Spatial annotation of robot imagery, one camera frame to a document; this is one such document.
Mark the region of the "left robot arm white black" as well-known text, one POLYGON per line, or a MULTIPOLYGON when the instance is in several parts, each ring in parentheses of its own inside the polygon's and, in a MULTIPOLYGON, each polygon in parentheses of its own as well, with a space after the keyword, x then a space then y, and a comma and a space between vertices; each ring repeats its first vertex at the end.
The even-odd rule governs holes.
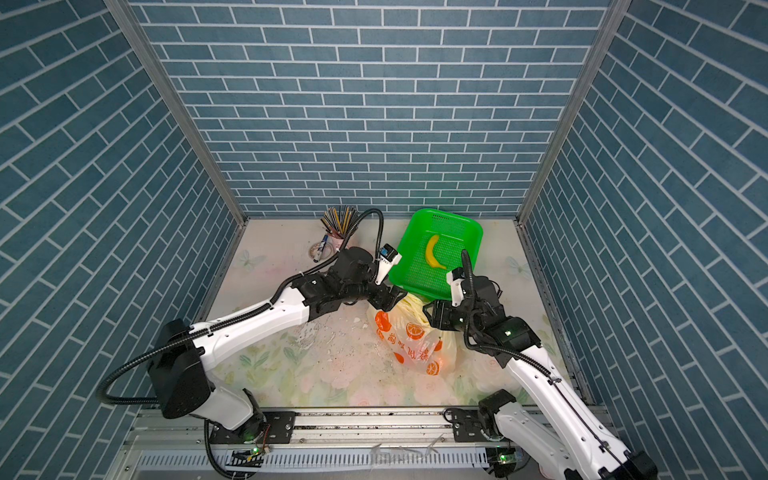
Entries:
POLYGON ((364 300, 388 312, 406 296, 385 283, 401 255, 385 245, 376 255, 360 247, 340 250, 324 272, 300 274, 281 286, 277 296, 213 321, 185 327, 167 324, 159 341, 164 352, 152 356, 148 374, 166 419, 187 415, 207 420, 240 438, 255 439, 266 416, 254 395, 234 391, 213 372, 263 339, 364 300))

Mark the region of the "yellow printed plastic bag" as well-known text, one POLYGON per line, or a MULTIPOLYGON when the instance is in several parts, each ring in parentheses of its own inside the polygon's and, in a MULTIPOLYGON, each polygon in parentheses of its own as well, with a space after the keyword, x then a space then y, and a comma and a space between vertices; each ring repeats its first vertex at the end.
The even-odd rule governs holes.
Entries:
POLYGON ((369 306, 366 315, 397 363, 420 374, 446 376, 456 367, 457 335, 432 327, 425 306, 419 296, 408 294, 389 312, 369 306))

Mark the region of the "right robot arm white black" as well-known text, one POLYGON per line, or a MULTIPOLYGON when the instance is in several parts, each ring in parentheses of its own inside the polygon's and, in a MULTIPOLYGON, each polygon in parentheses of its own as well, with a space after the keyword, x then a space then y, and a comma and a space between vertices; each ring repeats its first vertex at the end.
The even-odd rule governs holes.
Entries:
POLYGON ((521 447, 549 479, 657 478, 653 459, 611 433, 564 379, 527 322, 505 312, 493 282, 460 280, 451 290, 451 299, 424 307, 430 325, 461 333, 468 349, 491 356, 549 423, 543 426, 514 395, 499 390, 479 403, 487 436, 521 447))

